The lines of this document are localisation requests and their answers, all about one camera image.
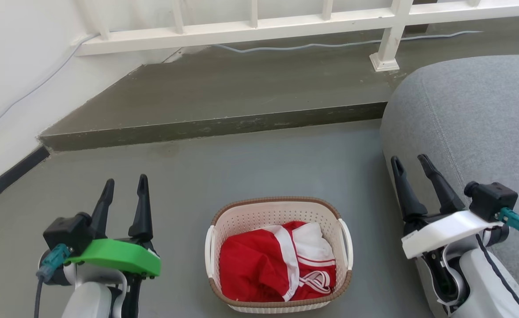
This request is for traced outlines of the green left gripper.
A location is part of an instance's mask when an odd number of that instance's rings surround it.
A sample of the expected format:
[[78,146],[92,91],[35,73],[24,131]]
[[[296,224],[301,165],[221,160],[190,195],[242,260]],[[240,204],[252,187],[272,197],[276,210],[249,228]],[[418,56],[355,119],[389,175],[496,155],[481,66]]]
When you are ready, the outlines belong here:
[[[102,194],[92,212],[91,228],[94,233],[94,240],[81,255],[69,257],[66,262],[84,262],[140,276],[160,276],[162,261],[150,248],[106,238],[106,222],[109,207],[114,197],[114,184],[112,178],[106,181]],[[138,243],[146,243],[154,237],[154,230],[149,183],[145,174],[140,175],[137,195],[136,213],[128,235]]]

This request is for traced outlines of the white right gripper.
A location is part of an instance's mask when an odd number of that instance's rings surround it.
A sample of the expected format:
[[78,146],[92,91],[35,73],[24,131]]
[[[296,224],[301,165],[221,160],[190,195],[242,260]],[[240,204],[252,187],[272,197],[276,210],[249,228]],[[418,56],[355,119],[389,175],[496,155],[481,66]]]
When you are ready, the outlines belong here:
[[[429,157],[420,154],[417,159],[419,159],[427,179],[434,187],[440,203],[440,214],[448,216],[404,236],[402,248],[406,258],[419,257],[425,252],[474,236],[484,229],[503,225],[501,221],[488,222],[472,211],[464,211],[465,204],[441,172],[433,165]],[[397,156],[391,157],[391,166],[403,221],[410,221],[427,215],[427,208],[417,199],[407,179],[407,173]]]

